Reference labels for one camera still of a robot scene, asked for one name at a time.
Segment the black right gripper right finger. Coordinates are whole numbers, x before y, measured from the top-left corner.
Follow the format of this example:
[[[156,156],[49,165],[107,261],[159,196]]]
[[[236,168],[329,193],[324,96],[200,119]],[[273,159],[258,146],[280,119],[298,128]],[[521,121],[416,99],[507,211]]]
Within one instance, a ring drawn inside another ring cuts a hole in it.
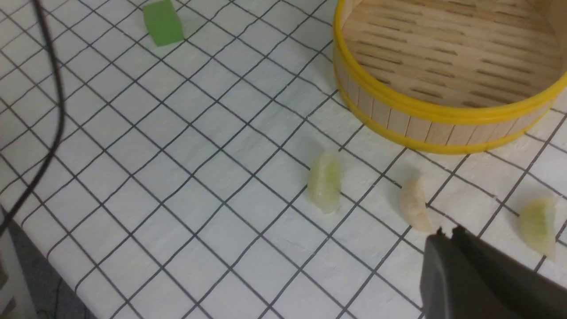
[[[451,241],[507,309],[521,319],[565,319],[566,289],[500,252],[462,226]]]

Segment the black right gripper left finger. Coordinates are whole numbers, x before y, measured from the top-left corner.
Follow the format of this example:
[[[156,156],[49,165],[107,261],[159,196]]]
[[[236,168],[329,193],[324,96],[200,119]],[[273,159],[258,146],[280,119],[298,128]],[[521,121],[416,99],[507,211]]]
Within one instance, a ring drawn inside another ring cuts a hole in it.
[[[439,228],[427,237],[420,279],[426,319],[518,319]]]

